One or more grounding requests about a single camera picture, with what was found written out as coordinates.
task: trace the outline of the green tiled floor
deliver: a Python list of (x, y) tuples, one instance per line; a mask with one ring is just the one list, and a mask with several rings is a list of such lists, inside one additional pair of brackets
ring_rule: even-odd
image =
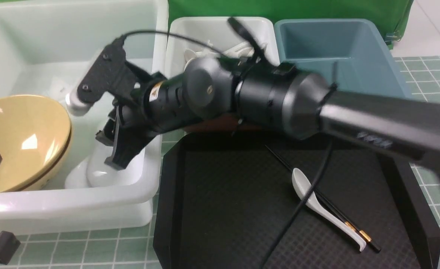
[[(440, 102), (440, 57), (396, 58), (415, 98)], [(162, 153), (184, 135), (163, 136)], [(428, 170), (412, 166), (440, 225), (440, 184)], [(153, 198), (157, 209), (158, 195)], [(22, 245), (5, 269), (160, 269), (152, 248), (156, 215), (150, 225), (103, 231), (19, 236)]]

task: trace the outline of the white tile floor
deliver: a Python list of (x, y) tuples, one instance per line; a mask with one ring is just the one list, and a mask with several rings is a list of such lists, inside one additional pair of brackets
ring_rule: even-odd
[(406, 32), (394, 44), (392, 55), (440, 55), (440, 0), (414, 0)]

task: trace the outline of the green backdrop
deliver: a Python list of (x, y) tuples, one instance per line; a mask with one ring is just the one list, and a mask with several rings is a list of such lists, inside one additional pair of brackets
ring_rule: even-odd
[(399, 40), (413, 0), (169, 0), (170, 23), (191, 16), (258, 16), (283, 19), (362, 18), (386, 41)]

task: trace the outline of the black chopstick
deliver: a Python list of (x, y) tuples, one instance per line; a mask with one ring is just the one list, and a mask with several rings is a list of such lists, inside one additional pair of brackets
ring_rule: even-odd
[[(286, 162), (286, 160), (283, 159), (283, 157), (281, 157), (278, 153), (274, 152), (267, 145), (265, 145), (265, 147), (272, 155), (274, 155), (276, 160), (278, 160), (289, 172), (291, 173), (293, 172), (293, 167), (290, 164), (288, 164), (288, 162)], [(341, 210), (339, 210), (339, 208), (337, 208), (329, 199), (327, 199), (326, 196), (324, 196), (324, 194), (322, 194), (318, 189), (316, 189), (314, 192), (316, 193), (316, 196), (320, 201), (320, 203), (326, 206), (332, 214), (334, 214), (339, 220), (341, 220), (344, 224), (346, 224), (346, 226), (351, 228), (351, 230), (361, 235), (361, 237), (363, 237), (363, 239), (374, 250), (374, 252), (379, 253), (381, 251), (381, 247), (375, 242), (373, 242), (372, 238), (364, 230), (359, 229), (358, 226), (354, 224), (354, 222), (350, 218), (348, 218)]]

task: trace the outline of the gold chopstick band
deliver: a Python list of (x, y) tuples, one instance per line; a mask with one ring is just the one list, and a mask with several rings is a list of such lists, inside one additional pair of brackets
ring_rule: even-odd
[(368, 236), (368, 234), (365, 231), (361, 230), (359, 231), (359, 233), (362, 234), (362, 236), (364, 236), (364, 239), (366, 239), (368, 242), (372, 241), (372, 239)]
[(346, 221), (344, 224), (346, 224), (346, 226), (348, 226), (349, 228), (351, 228), (351, 230), (353, 230), (353, 231), (356, 232), (356, 229), (353, 227), (353, 225), (351, 225), (351, 224), (349, 223), (349, 221)]

